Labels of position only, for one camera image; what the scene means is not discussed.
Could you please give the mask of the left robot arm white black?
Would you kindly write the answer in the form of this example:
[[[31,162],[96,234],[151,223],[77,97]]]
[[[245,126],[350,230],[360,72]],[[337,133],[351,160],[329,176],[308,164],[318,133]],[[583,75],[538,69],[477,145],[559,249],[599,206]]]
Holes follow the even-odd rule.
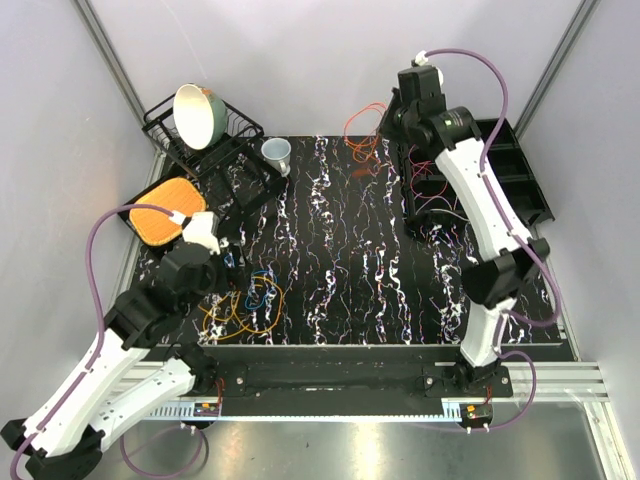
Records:
[[[166,335],[189,307],[238,283],[240,247],[218,252],[183,243],[167,253],[155,277],[121,293],[104,317],[85,357],[33,415],[10,420],[1,437],[15,456],[10,476],[25,467],[33,479],[84,479],[103,454],[158,407],[183,395],[220,391],[216,360],[196,343],[177,349],[146,379],[117,397],[113,389]]]

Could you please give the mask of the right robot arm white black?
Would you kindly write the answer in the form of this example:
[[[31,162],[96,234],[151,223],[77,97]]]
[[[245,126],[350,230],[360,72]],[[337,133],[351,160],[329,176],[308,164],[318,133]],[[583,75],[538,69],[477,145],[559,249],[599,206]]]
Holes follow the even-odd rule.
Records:
[[[398,144],[417,147],[435,163],[474,231],[481,260],[462,274],[470,300],[467,330],[445,376],[458,392],[476,396],[498,374],[504,322],[540,271],[549,244],[534,239],[510,205],[472,114],[465,107],[447,108],[436,67],[399,72],[379,131]]]

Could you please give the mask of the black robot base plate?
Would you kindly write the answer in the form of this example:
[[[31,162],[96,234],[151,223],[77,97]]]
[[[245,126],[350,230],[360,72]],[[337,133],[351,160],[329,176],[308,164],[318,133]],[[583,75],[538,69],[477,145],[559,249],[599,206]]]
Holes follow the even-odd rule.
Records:
[[[454,417],[455,401],[513,396],[504,365],[484,383],[461,385],[455,347],[227,345],[204,351],[225,381],[227,417]]]

